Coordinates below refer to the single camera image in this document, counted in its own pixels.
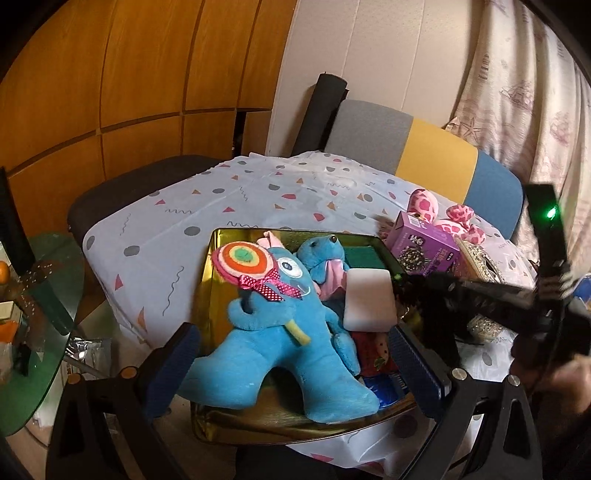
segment green sponge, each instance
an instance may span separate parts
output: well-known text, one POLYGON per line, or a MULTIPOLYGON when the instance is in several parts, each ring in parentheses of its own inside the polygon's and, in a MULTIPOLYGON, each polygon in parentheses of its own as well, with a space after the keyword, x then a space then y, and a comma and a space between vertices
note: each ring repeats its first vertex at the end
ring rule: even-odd
POLYGON ((345 261, 351 268, 386 268, 373 247, 344 247, 345 261))

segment pink spotted stuffed toy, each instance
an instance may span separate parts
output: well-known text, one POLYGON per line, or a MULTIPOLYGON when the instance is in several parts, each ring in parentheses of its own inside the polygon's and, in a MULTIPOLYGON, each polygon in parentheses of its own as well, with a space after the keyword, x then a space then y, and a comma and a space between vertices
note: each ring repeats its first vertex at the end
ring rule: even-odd
POLYGON ((480 245, 486 239, 482 228, 470 224, 474 210, 467 205, 452 205, 446 210, 447 218, 435 220, 439 213, 439 203, 428 190, 417 189, 412 193, 407 212, 471 244, 480 245))

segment white tablecloth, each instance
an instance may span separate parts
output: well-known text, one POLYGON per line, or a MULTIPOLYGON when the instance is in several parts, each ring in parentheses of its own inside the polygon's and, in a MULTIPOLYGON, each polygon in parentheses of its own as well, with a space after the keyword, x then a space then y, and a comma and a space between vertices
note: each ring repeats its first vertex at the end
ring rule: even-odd
MULTIPOLYGON (((124 334, 144 349, 162 346, 191 302, 211 233, 220 227, 260 227, 384 235, 418 185, 331 154, 293 158, 252 154, 219 164, 154 192, 93 226, 83 251, 124 334)), ((439 217, 453 202, 437 196, 439 217)), ((533 288, 529 264, 486 221, 484 249, 507 283, 533 288)), ((464 346, 476 378, 502 380, 512 336, 464 346)), ((426 438, 430 423, 413 411, 337 439, 294 449, 341 466, 366 465, 398 475, 426 438)))

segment green glass tabletop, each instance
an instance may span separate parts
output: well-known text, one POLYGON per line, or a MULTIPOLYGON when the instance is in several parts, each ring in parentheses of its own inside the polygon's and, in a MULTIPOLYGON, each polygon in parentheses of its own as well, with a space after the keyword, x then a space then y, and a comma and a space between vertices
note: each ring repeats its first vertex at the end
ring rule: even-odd
POLYGON ((44 233, 30 239, 37 262, 31 274, 11 283, 5 300, 26 315, 17 339, 32 350, 28 375, 13 370, 0 385, 0 434, 19 431, 47 394, 74 328, 84 283, 83 255, 70 235, 44 233))

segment wooden wall panel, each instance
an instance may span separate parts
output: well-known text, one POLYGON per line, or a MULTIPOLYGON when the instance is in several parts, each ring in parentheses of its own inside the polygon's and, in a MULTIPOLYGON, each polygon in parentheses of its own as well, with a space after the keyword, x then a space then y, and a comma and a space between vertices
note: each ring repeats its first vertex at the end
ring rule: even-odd
POLYGON ((258 3, 205 0, 191 58, 185 110, 236 107, 258 3))
POLYGON ((185 115, 183 154, 230 160, 235 120, 235 111, 185 115))
POLYGON ((67 232, 70 205, 103 181, 99 137, 62 148, 9 177, 28 236, 47 231, 67 232))
MULTIPOLYGON (((180 112, 202 0, 119 0, 105 57, 101 125, 180 112)), ((225 4, 226 0, 214 1, 225 4)))
POLYGON ((265 154, 270 123, 271 111, 248 112, 246 114, 241 155, 249 155, 251 152, 265 154))
POLYGON ((246 59, 240 108, 272 108, 296 2, 262 0, 246 59))
POLYGON ((105 174, 112 179, 181 150, 181 118, 172 116, 103 134, 105 174))
POLYGON ((115 0, 70 0, 0 83, 0 164, 8 170, 98 126, 100 73, 115 0))

